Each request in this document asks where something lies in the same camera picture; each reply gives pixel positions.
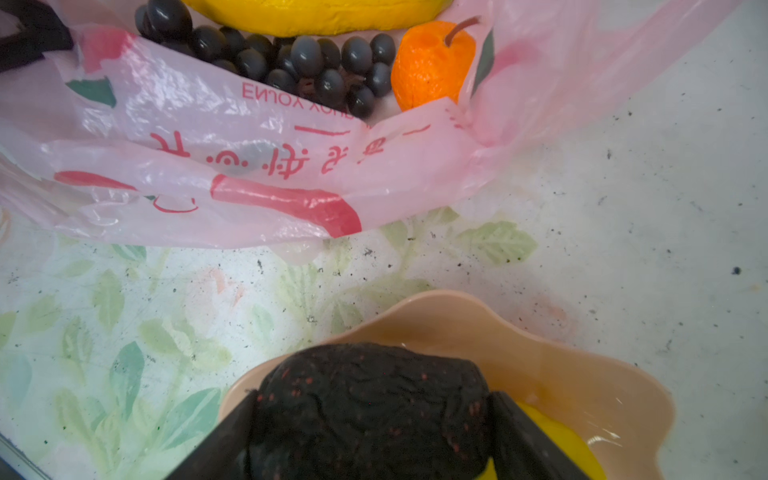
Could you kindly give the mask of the dark green fake avocado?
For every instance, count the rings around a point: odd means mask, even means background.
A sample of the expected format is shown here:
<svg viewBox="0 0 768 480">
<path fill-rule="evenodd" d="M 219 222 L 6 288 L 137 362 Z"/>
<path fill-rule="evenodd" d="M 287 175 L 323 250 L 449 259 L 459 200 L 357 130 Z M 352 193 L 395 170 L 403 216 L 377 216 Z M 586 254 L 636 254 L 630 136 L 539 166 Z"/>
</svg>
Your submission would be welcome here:
<svg viewBox="0 0 768 480">
<path fill-rule="evenodd" d="M 313 347 L 257 393 L 254 479 L 474 479 L 492 450 L 479 368 L 372 343 Z"/>
</svg>

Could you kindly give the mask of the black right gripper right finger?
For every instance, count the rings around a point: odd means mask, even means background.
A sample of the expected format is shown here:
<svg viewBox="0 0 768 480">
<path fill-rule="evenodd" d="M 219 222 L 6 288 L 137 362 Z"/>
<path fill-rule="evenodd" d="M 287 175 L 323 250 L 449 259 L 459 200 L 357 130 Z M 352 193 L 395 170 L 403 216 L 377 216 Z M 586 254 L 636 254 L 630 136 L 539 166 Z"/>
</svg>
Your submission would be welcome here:
<svg viewBox="0 0 768 480">
<path fill-rule="evenodd" d="M 492 458 L 498 479 L 587 480 L 544 431 L 503 392 L 491 392 Z"/>
</svg>

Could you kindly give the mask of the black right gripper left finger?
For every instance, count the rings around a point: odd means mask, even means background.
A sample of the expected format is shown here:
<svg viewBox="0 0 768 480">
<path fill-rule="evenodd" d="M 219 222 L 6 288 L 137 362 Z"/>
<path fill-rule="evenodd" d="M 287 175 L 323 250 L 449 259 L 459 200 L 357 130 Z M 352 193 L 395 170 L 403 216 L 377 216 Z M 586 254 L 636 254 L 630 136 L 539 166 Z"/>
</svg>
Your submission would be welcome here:
<svg viewBox="0 0 768 480">
<path fill-rule="evenodd" d="M 249 446 L 257 396 L 258 391 L 249 393 L 166 479 L 251 479 Z"/>
</svg>

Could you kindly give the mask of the pink printed plastic bag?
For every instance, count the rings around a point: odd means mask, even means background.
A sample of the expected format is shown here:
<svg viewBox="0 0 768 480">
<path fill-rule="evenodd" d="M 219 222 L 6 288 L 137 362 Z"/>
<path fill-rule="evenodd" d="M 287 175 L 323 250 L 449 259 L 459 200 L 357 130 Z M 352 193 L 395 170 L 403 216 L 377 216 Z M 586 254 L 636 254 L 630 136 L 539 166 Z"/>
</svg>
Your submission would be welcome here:
<svg viewBox="0 0 768 480">
<path fill-rule="evenodd" d="M 732 1 L 457 1 L 478 16 L 458 102 L 367 121 L 141 37 L 134 1 L 42 1 L 74 48 L 1 72 L 1 203 L 72 237 L 240 248 L 339 238 L 473 195 L 512 156 L 610 112 Z"/>
</svg>

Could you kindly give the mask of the yellow fake lemon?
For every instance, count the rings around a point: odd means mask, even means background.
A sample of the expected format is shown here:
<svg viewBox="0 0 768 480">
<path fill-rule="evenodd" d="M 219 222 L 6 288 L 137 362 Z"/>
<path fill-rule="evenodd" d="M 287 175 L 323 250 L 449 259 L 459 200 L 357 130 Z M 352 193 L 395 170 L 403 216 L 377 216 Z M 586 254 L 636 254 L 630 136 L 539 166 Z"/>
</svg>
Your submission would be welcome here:
<svg viewBox="0 0 768 480">
<path fill-rule="evenodd" d="M 587 443 L 574 431 L 564 424 L 552 420 L 538 410 L 515 402 L 544 433 L 588 476 L 588 479 L 604 479 L 606 473 L 592 453 Z M 490 459 L 485 470 L 479 475 L 481 479 L 498 479 L 492 458 L 493 427 Z"/>
</svg>

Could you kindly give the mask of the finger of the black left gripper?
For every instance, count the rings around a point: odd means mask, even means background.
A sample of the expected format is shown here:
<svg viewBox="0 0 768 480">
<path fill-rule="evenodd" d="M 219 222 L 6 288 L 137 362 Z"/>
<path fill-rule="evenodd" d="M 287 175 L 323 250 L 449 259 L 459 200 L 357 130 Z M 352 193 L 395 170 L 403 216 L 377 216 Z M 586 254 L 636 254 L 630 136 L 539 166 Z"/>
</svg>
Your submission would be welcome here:
<svg viewBox="0 0 768 480">
<path fill-rule="evenodd" d="M 20 22 L 16 33 L 1 37 L 2 73 L 41 60 L 46 52 L 74 48 L 69 28 L 48 4 L 35 0 L 1 0 L 1 11 Z"/>
</svg>

